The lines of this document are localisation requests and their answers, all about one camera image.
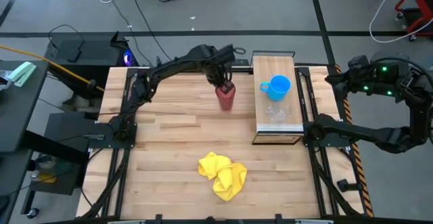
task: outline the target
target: yellow towel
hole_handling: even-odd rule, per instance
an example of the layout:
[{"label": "yellow towel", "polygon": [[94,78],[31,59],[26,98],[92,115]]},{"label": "yellow towel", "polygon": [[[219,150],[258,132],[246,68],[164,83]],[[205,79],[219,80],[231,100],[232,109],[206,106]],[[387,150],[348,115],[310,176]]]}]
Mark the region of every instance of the yellow towel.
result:
[{"label": "yellow towel", "polygon": [[242,163],[231,163],[226,156],[210,152],[198,160],[198,173],[209,180],[216,177],[213,190],[216,195],[229,201],[244,186],[247,168]]}]

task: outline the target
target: concrete floor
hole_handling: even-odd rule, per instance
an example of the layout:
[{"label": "concrete floor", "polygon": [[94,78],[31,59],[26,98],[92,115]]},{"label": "concrete floor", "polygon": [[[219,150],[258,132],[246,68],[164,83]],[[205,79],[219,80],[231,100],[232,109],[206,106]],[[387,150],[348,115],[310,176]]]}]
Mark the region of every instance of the concrete floor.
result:
[{"label": "concrete floor", "polygon": [[[9,0],[0,0],[0,13]],[[367,31],[369,21],[382,0],[319,0],[327,31]],[[133,0],[115,0],[134,31],[147,31]],[[174,0],[161,3],[157,0],[138,0],[152,30],[304,30],[320,31],[312,0]],[[376,31],[401,30],[402,22],[395,20],[393,7],[397,0],[383,6],[374,27]],[[0,44],[43,55],[47,38],[6,37],[8,32],[46,33],[60,24],[69,24],[81,32],[128,31],[124,20],[112,4],[99,0],[16,0],[5,22],[0,26]],[[71,32],[60,29],[58,32]],[[296,51],[297,62],[327,63],[327,54],[320,32],[311,36],[291,35],[231,35],[157,37],[171,57],[184,55],[202,43],[222,47],[228,43],[252,51]],[[380,37],[382,40],[395,37]],[[347,69],[347,61],[356,55],[372,56],[379,50],[403,51],[412,60],[427,62],[432,42],[419,38],[414,43],[406,39],[391,44],[379,44],[369,37],[330,37],[335,61]],[[154,61],[163,55],[151,37],[137,37],[140,49]],[[1,60],[32,60],[32,58],[0,50]],[[71,95],[63,84],[47,79],[41,98],[59,106]],[[409,111],[404,104],[394,104],[387,97],[350,95],[349,102],[355,124],[368,127],[399,127],[409,123]],[[43,134],[50,113],[57,108],[38,101],[28,129]],[[374,214],[377,217],[423,219],[433,221],[433,145],[427,143],[407,153],[392,155],[378,150],[369,143],[359,144]],[[17,201],[15,215],[10,223],[44,223],[72,219],[75,216],[79,191],[72,196],[37,194],[34,207],[40,215],[28,220],[19,215],[25,191]]]}]

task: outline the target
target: blue mug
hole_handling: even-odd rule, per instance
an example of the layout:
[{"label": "blue mug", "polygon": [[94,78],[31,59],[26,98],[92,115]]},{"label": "blue mug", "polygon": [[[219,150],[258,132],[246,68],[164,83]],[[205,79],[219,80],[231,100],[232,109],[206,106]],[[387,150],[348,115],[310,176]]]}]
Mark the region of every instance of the blue mug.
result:
[{"label": "blue mug", "polygon": [[271,82],[260,84],[260,90],[266,92],[268,98],[273,101],[284,99],[292,86],[290,80],[284,75],[275,75]]}]

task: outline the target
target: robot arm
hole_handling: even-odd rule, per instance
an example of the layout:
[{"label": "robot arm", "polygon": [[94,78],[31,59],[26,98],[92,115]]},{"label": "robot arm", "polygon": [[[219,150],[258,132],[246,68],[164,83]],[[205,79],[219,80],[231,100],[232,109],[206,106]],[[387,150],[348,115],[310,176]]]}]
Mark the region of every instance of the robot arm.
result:
[{"label": "robot arm", "polygon": [[350,143],[362,139],[394,154],[424,144],[431,134],[433,81],[423,68],[409,67],[409,63],[415,65],[401,58],[368,62],[363,55],[353,58],[348,63],[349,70],[344,74],[326,78],[339,98],[346,98],[349,92],[363,92],[367,95],[392,96],[396,103],[404,100],[410,109],[409,127],[370,129],[335,121],[331,116],[320,114],[315,122],[304,123],[306,140],[324,146],[327,135],[335,133],[348,138]]},{"label": "robot arm", "polygon": [[208,82],[215,87],[222,87],[228,93],[233,88],[231,81],[231,63],[235,61],[234,53],[244,53],[242,48],[227,45],[220,50],[213,46],[198,45],[187,55],[175,58],[165,64],[149,70],[138,70],[132,84],[131,96],[128,98],[122,112],[110,120],[114,131],[114,138],[126,141],[129,136],[129,123],[138,108],[145,103],[152,102],[159,83],[170,76],[186,70],[201,72],[206,75]]}]

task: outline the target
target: black metal frame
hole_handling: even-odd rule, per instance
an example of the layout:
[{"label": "black metal frame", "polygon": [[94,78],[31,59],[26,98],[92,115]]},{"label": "black metal frame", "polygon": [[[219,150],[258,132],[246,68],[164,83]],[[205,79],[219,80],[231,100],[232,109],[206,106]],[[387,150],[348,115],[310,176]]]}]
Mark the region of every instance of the black metal frame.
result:
[{"label": "black metal frame", "polygon": [[[295,66],[299,67],[299,66],[327,66],[328,70],[332,67],[328,64],[295,64]],[[317,105],[315,103],[314,100],[314,93],[312,90],[312,84],[311,84],[311,79],[309,76],[309,69],[306,68],[306,70],[304,70],[303,68],[299,69],[299,68],[295,68],[296,70],[296,82],[297,82],[297,90],[299,93],[299,100],[300,100],[300,105],[301,105],[301,111],[302,111],[302,119],[303,121],[307,121],[308,120],[308,116],[307,116],[307,110],[306,110],[306,104],[305,104],[305,98],[304,98],[304,93],[302,90],[302,85],[300,83],[300,76],[303,75],[306,78],[307,81],[307,89],[309,90],[309,100],[311,102],[312,105],[312,111],[313,111],[313,116],[316,117],[318,115],[318,111],[317,111]],[[238,66],[238,67],[233,67],[232,72],[248,72],[250,74],[252,74],[252,67],[250,66]],[[124,105],[125,100],[127,98],[127,94],[124,94],[123,100],[122,100],[122,105]],[[315,182],[315,190],[316,190],[316,195],[317,195],[317,203],[318,203],[318,207],[319,207],[319,212],[320,212],[320,216],[322,220],[330,220],[330,221],[335,221],[335,223],[365,223],[365,222],[370,222],[370,223],[428,223],[426,221],[412,221],[412,220],[400,220],[400,219],[381,219],[381,218],[371,218],[371,217],[364,217],[364,216],[356,216],[356,217],[343,217],[340,216],[338,214],[338,205],[334,199],[335,193],[331,193],[329,190],[329,197],[330,200],[332,202],[332,212],[333,215],[328,215],[326,213],[326,209],[325,209],[325,203],[323,200],[323,192],[322,192],[322,188],[321,188],[321,178],[323,179],[324,177],[327,177],[327,182],[329,184],[329,178],[331,177],[330,174],[330,170],[329,170],[329,162],[327,159],[327,155],[326,155],[326,151],[325,148],[319,148],[320,152],[321,152],[321,157],[322,157],[322,164],[323,164],[323,169],[319,166],[317,166],[318,164],[318,160],[315,154],[315,147],[314,145],[308,145],[307,146],[308,151],[309,151],[309,156],[310,156],[310,160],[311,160],[311,165],[312,165],[312,170],[313,170],[313,179]],[[124,152],[125,156],[129,157],[130,154],[130,149],[125,149]],[[112,153],[112,159],[110,162],[110,171],[108,173],[108,182],[110,182],[110,180],[113,178],[114,176],[114,171],[116,170],[116,163],[117,163],[117,159],[118,159],[118,150],[117,149],[113,149],[113,153]],[[354,155],[353,152],[350,153],[350,159],[351,161],[353,161]],[[359,180],[358,176],[357,176],[357,170],[356,167],[354,167],[354,172],[355,172],[355,176],[357,177],[357,181]],[[122,201],[123,201],[123,193],[124,193],[124,185],[125,185],[125,180],[126,180],[126,174],[127,174],[127,169],[124,171],[123,175],[120,178],[120,183],[119,183],[119,191],[118,191],[118,195],[117,195],[117,199],[116,199],[116,207],[115,207],[115,213],[114,216],[108,216],[108,206],[109,206],[109,201],[110,198],[107,198],[106,201],[104,202],[104,205],[102,207],[102,214],[101,217],[94,217],[94,218],[84,218],[84,219],[76,219],[76,220],[71,220],[71,221],[61,221],[61,222],[56,222],[56,223],[52,223],[52,224],[72,224],[72,223],[82,223],[82,224],[102,224],[102,223],[108,223],[109,221],[119,221],[120,220],[120,214],[121,214],[121,208],[122,208]],[[150,224],[161,224],[161,223],[179,223],[179,224],[185,224],[185,223],[203,223],[203,220],[163,220],[162,219],[162,215],[156,215],[154,220],[137,220],[137,223],[150,223]],[[211,221],[211,222],[206,222],[206,223],[224,223],[224,224],[230,224],[230,223],[239,223],[240,220],[231,220],[231,219],[227,219],[227,220],[222,220],[222,221]],[[253,223],[253,224],[257,224],[257,223],[306,223],[306,219],[283,219],[281,214],[276,214],[275,215],[275,219],[243,219],[242,223]]]}]

